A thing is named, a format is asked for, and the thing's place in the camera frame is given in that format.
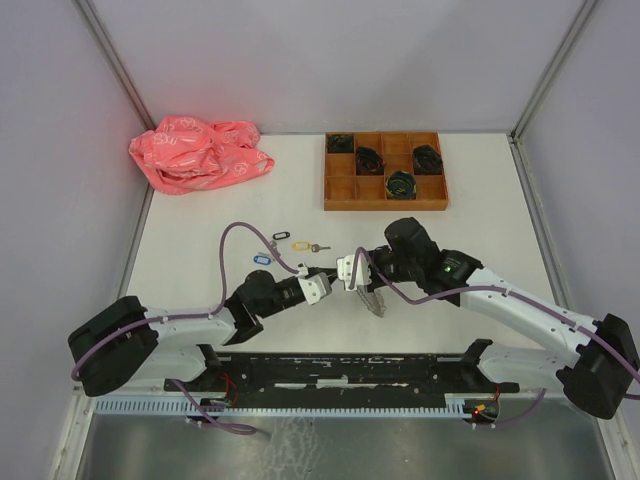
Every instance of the yellow key tag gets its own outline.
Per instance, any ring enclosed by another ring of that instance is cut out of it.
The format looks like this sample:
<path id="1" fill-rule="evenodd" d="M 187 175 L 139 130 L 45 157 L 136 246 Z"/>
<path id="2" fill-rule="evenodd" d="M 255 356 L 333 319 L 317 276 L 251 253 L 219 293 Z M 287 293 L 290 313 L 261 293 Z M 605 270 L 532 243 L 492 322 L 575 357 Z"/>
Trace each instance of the yellow key tag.
<path id="1" fill-rule="evenodd" d="M 293 248 L 294 250 L 297 250 L 298 252 L 302 252 L 304 250 L 310 250 L 311 242 L 293 242 L 293 245 L 291 245 L 291 248 Z"/>

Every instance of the crumpled plastic bag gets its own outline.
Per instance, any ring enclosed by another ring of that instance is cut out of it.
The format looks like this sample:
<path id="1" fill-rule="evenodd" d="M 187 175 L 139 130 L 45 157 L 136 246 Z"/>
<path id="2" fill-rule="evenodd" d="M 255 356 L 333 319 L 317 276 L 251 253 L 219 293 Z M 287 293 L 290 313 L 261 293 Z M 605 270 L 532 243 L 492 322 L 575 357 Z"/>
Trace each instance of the crumpled plastic bag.
<path id="1" fill-rule="evenodd" d="M 169 195 L 213 190 L 269 173 L 275 161 L 256 150 L 260 132 L 249 122 L 206 124 L 165 117 L 131 140 L 129 153 L 151 186 Z"/>

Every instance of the white table surface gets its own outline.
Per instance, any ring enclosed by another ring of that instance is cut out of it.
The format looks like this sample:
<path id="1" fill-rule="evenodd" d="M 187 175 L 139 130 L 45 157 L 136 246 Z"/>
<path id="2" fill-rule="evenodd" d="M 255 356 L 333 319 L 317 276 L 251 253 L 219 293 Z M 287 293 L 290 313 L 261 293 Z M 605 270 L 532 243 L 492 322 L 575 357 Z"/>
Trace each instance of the white table surface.
<path id="1" fill-rule="evenodd" d="M 279 250 L 291 266 L 335 265 L 335 258 L 385 245 L 384 229 L 393 220 L 416 217 L 441 248 L 457 249 L 481 260 L 512 283 L 552 300 L 535 234 L 506 135 L 440 135 L 450 204 L 444 212 L 325 212 L 323 135 L 264 136 L 259 148 L 276 160 L 268 175 L 220 190 L 167 196 L 156 193 L 136 257 L 128 293 L 143 305 L 188 308 L 220 299 L 218 242 L 233 221 L 253 224 L 266 236 L 282 230 L 292 237 Z M 319 253 L 296 252 L 292 241 L 331 246 Z M 259 267 L 264 251 L 248 230 L 228 236 L 225 261 L 229 292 L 258 268 L 276 280 L 290 274 L 277 264 Z M 413 298 L 414 286 L 402 289 Z M 528 339 L 482 315 L 448 302 L 412 307 L 388 288 L 382 290 L 384 319 L 371 314 L 340 282 L 317 305 L 300 305 L 263 321 L 265 330 L 227 350 L 289 352 L 442 353 L 463 352 L 476 338 L 513 346 Z"/>

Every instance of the wooden compartment tray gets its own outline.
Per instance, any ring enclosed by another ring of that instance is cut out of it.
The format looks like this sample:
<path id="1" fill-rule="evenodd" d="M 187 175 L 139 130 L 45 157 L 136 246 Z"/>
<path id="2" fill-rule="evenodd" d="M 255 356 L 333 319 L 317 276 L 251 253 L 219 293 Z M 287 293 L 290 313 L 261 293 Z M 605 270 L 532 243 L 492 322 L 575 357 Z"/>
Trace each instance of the wooden compartment tray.
<path id="1" fill-rule="evenodd" d="M 329 153 L 332 135 L 353 135 L 349 153 Z M 440 155 L 438 134 L 434 132 L 330 132 L 325 137 L 324 209 L 325 210 L 445 210 L 449 205 L 444 168 L 442 175 L 418 175 L 413 169 L 413 149 L 430 145 Z M 357 175 L 358 147 L 373 148 L 385 162 L 384 175 Z M 416 180 L 416 198 L 387 198 L 385 185 L 389 175 L 402 170 Z"/>

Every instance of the white wall panel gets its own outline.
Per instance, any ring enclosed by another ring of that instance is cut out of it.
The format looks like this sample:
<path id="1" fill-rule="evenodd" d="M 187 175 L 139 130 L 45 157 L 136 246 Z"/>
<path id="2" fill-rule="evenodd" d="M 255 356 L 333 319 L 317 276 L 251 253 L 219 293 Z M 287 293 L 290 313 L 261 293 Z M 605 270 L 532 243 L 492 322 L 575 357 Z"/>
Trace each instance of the white wall panel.
<path id="1" fill-rule="evenodd" d="M 638 20 L 637 0 L 602 2 L 524 143 L 575 302 L 640 347 Z M 623 405 L 640 446 L 640 402 Z"/>
<path id="2" fill-rule="evenodd" d="M 580 0 L 94 0 L 156 121 L 510 130 Z"/>
<path id="3" fill-rule="evenodd" d="M 67 336 L 110 303 L 145 182 L 143 131 L 68 0 L 0 4 L 0 477 L 46 478 Z"/>

